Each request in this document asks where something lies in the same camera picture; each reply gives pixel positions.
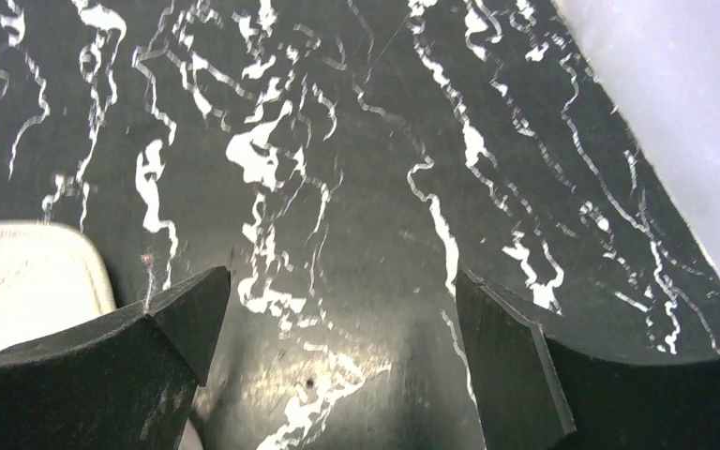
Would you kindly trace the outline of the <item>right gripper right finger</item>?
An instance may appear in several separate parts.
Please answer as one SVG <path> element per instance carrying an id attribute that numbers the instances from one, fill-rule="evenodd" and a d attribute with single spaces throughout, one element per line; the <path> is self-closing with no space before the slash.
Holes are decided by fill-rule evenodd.
<path id="1" fill-rule="evenodd" d="M 720 449 L 720 356 L 671 356 L 463 271 L 456 307 L 491 449 Z"/>

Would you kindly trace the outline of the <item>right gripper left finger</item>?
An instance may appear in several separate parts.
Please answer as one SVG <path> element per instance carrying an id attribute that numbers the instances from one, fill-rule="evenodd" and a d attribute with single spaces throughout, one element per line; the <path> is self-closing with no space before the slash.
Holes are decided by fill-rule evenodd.
<path id="1" fill-rule="evenodd" d="M 174 449 L 208 379 L 231 274 L 0 352 L 0 449 Z"/>

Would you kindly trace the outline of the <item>silver mesh eraser pad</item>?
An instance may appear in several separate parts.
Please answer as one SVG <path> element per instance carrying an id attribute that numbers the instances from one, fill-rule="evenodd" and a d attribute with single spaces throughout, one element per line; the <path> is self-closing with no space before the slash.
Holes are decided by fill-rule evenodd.
<path id="1" fill-rule="evenodd" d="M 106 266 L 80 232 L 58 224 L 0 221 L 0 352 L 113 312 Z M 188 417 L 174 449 L 199 449 Z"/>

